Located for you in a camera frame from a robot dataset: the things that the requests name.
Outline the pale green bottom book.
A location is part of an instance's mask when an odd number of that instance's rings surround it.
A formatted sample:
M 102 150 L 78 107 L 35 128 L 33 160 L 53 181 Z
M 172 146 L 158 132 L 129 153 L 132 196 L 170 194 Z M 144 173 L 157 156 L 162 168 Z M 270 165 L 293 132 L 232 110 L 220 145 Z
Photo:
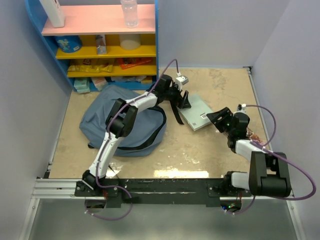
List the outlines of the pale green bottom book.
M 188 123 L 193 131 L 197 131 L 209 124 L 211 121 L 207 114 L 212 113 L 211 108 L 203 101 L 198 94 L 188 97 L 191 108 L 178 109 L 183 119 Z

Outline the pink book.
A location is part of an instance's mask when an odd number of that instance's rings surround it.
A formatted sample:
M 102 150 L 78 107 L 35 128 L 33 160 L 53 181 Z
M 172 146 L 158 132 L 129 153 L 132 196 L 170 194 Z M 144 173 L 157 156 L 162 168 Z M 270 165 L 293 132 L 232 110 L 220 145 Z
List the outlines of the pink book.
M 246 129 L 246 136 L 247 136 L 250 140 L 252 140 L 252 141 L 254 141 L 254 142 L 257 142 L 257 143 L 259 143 L 260 145 L 263 145 L 263 144 L 264 144 L 263 140 L 262 140 L 256 133 L 254 133 L 249 127 L 247 127 L 247 129 Z

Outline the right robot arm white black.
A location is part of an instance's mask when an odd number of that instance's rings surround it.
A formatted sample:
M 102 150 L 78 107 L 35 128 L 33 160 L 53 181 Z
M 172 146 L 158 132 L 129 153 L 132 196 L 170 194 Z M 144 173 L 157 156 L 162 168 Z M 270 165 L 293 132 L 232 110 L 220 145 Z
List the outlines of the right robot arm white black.
M 250 163 L 249 172 L 228 171 L 223 180 L 213 187 L 215 192 L 230 197 L 241 190 L 247 190 L 254 196 L 285 198 L 290 195 L 292 187 L 288 164 L 261 146 L 255 146 L 247 136 L 250 117 L 244 107 L 239 107 L 235 113 L 225 107 L 206 116 L 220 133 L 225 134 L 229 149 Z

